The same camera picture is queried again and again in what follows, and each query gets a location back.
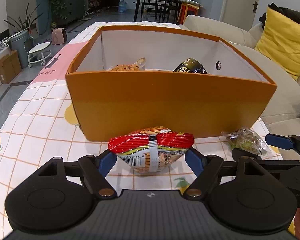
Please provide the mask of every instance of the black pillow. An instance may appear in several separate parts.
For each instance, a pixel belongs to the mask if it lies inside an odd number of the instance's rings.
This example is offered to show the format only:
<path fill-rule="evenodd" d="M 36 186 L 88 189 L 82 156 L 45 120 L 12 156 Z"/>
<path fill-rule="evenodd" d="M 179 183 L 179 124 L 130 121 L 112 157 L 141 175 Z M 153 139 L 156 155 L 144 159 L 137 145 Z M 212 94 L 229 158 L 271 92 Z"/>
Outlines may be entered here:
<path fill-rule="evenodd" d="M 275 11 L 281 13 L 282 15 L 288 17 L 292 21 L 300 24 L 300 12 L 297 12 L 297 11 L 294 11 L 294 10 L 291 10 L 291 9 L 285 8 L 285 7 L 277 7 L 274 3 L 272 3 L 268 6 L 272 10 L 275 10 Z M 267 13 L 264 13 L 264 15 L 262 15 L 259 19 L 259 21 L 262 23 L 263 29 L 265 28 L 266 19 L 267 19 Z"/>

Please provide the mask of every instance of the dark cabinet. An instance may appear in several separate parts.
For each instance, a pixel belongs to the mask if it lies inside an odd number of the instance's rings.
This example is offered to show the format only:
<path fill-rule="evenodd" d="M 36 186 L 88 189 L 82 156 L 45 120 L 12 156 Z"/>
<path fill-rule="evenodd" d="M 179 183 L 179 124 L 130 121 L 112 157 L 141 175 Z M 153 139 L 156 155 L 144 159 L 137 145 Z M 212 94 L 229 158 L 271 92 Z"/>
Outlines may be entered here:
<path fill-rule="evenodd" d="M 57 25 L 67 25 L 68 23 L 83 18 L 84 16 L 84 0 L 62 0 L 66 5 L 63 15 L 67 16 L 66 19 L 56 19 Z"/>

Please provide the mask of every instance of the grid pattern tablecloth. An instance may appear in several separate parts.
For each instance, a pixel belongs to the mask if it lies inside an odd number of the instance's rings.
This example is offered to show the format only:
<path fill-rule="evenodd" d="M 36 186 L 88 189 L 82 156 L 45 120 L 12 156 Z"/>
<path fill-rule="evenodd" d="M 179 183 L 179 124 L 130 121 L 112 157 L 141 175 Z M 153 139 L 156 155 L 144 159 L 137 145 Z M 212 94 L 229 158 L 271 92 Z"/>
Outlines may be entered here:
<path fill-rule="evenodd" d="M 172 24 L 132 24 L 178 28 Z M 88 27 L 59 52 L 58 63 L 49 69 L 50 72 L 43 69 L 39 73 L 15 104 L 0 130 L 0 239 L 11 232 L 4 200 L 24 179 L 52 157 L 61 156 L 64 161 L 77 161 L 84 155 L 99 155 L 107 149 L 107 142 L 90 142 L 85 139 L 73 116 L 71 98 L 64 80 L 69 61 L 76 55 L 69 57 L 68 50 L 79 51 L 103 25 L 105 23 L 95 23 Z M 261 119 L 252 128 L 263 139 L 268 133 Z M 204 155 L 215 154 L 225 160 L 233 160 L 224 137 L 195 139 L 193 147 Z M 282 160 L 277 149 L 271 148 L 271 151 L 269 159 Z M 176 189 L 180 178 L 189 183 L 196 178 L 184 157 L 156 176 L 141 176 L 118 158 L 106 177 L 118 194 L 122 189 Z M 79 178 L 68 179 L 80 183 Z M 223 178 L 222 182 L 231 179 Z"/>

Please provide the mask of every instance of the dark snack bag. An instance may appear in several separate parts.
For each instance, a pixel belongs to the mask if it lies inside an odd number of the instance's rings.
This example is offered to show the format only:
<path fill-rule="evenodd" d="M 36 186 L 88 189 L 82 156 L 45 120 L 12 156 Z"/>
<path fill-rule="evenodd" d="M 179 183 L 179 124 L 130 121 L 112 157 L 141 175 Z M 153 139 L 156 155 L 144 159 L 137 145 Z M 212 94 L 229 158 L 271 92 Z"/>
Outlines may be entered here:
<path fill-rule="evenodd" d="M 207 71 L 200 64 L 200 62 L 196 61 L 193 58 L 188 58 L 184 62 L 182 62 L 179 67 L 177 67 L 174 72 L 190 72 L 190 73 L 199 73 L 199 74 L 207 74 Z"/>

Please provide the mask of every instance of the white stool with wheels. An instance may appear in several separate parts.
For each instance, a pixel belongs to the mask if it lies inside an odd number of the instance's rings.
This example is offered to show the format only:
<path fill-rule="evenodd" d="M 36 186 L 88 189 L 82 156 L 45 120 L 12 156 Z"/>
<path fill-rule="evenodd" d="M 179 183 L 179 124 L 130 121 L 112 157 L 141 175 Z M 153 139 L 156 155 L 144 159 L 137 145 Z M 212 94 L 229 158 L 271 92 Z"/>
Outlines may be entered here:
<path fill-rule="evenodd" d="M 50 51 L 49 48 L 50 44 L 51 42 L 40 43 L 34 46 L 31 50 L 29 50 L 29 55 L 28 55 L 29 68 L 31 67 L 31 64 L 38 63 L 38 62 L 41 62 L 41 65 L 45 66 L 46 58 L 52 56 L 52 52 Z M 41 59 L 39 60 L 37 60 L 38 55 L 41 55 Z"/>

